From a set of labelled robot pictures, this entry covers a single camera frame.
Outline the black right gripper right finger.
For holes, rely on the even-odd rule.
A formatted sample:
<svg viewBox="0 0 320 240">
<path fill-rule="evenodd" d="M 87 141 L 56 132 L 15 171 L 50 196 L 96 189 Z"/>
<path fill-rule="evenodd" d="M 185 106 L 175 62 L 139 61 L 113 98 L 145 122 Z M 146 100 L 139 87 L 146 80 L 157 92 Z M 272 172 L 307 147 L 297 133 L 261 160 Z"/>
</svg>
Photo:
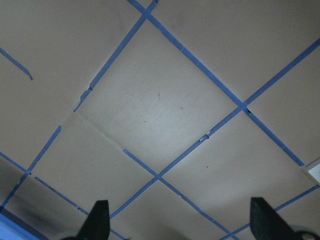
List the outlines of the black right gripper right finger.
<svg viewBox="0 0 320 240">
<path fill-rule="evenodd" d="M 250 230 L 256 240 L 300 239 L 263 197 L 250 199 Z"/>
</svg>

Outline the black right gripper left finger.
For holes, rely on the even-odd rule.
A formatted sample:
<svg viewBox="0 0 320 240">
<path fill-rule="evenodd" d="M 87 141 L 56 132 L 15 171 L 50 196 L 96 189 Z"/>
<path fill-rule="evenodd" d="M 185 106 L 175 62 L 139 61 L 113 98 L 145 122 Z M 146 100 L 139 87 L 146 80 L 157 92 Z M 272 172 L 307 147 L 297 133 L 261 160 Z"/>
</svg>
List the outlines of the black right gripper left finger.
<svg viewBox="0 0 320 240">
<path fill-rule="evenodd" d="M 108 240 L 110 230 L 109 202 L 98 200 L 79 230 L 77 238 L 80 240 Z"/>
</svg>

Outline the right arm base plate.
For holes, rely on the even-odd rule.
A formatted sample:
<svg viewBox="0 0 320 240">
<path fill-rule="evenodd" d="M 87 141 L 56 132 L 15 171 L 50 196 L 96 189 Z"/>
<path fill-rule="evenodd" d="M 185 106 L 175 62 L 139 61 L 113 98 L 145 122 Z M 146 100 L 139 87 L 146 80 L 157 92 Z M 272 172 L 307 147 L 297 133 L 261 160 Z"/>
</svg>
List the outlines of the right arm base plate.
<svg viewBox="0 0 320 240">
<path fill-rule="evenodd" d="M 320 184 L 320 158 L 308 164 L 303 171 L 312 183 Z"/>
</svg>

